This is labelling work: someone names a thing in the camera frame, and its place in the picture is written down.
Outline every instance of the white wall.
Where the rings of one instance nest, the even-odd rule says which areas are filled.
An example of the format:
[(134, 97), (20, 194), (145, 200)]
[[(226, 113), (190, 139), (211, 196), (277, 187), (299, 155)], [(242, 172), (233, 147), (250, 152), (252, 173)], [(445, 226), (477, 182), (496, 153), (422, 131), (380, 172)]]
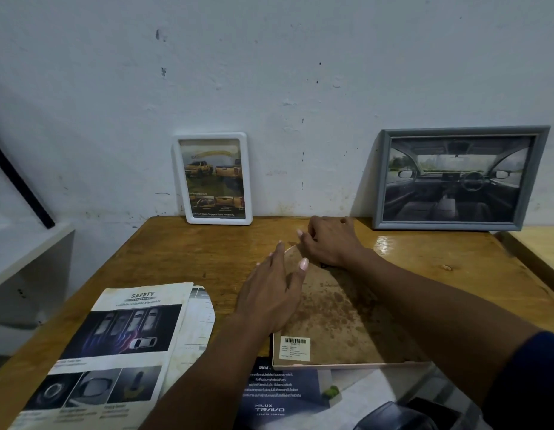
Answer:
[(0, 0), (0, 143), (76, 224), (68, 292), (178, 213), (175, 133), (249, 134), (255, 215), (367, 216), (379, 130), (519, 124), (554, 224), (554, 0)]

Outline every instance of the wooden table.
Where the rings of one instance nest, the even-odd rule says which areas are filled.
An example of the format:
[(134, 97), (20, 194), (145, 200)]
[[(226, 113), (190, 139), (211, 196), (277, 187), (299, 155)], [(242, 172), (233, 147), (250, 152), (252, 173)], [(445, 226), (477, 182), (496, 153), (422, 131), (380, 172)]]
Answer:
[[(6, 429), (44, 379), (105, 288), (170, 282), (203, 285), (216, 312), (213, 334), (233, 311), (256, 262), (278, 240), (297, 242), (306, 218), (255, 218), (251, 226), (188, 225), (181, 217), (148, 220), (0, 369), (0, 429)], [(489, 233), (372, 231), (356, 222), (361, 242), (391, 262), (464, 289), (554, 332), (554, 292)], [(261, 355), (268, 355), (268, 341)]]
[(524, 226), (502, 232), (502, 243), (554, 291), (554, 226)]

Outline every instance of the person's left hand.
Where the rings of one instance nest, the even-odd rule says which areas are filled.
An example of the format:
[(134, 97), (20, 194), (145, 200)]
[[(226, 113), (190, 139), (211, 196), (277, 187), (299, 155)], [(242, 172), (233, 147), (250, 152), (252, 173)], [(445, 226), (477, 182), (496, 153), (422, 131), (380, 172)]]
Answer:
[(279, 242), (274, 252), (251, 271), (235, 306), (235, 314), (265, 329), (267, 335), (283, 328), (301, 301), (301, 287), (309, 267), (303, 258), (288, 284), (285, 275), (284, 244)]

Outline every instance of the hand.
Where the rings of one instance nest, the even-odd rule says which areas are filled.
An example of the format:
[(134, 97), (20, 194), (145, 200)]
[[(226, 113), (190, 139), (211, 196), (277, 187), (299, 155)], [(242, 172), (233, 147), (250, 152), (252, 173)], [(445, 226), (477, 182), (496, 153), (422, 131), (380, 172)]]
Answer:
[(363, 249), (351, 217), (313, 216), (308, 232), (298, 229), (297, 235), (309, 255), (335, 267), (347, 268), (348, 262)]
[(287, 284), (284, 254), (284, 244), (279, 242), (274, 252), (257, 263), (245, 280), (235, 306), (235, 314), (244, 315), (264, 329), (265, 336), (281, 330), (295, 313), (309, 267), (309, 260), (303, 258)]

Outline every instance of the person's right hand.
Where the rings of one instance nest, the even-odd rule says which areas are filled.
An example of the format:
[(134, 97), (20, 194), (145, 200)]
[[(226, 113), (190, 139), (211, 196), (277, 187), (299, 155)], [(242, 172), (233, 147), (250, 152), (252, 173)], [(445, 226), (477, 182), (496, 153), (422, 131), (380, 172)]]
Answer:
[(310, 256), (335, 267), (347, 268), (347, 263), (363, 249), (351, 217), (313, 216), (308, 232), (298, 229), (297, 235)]

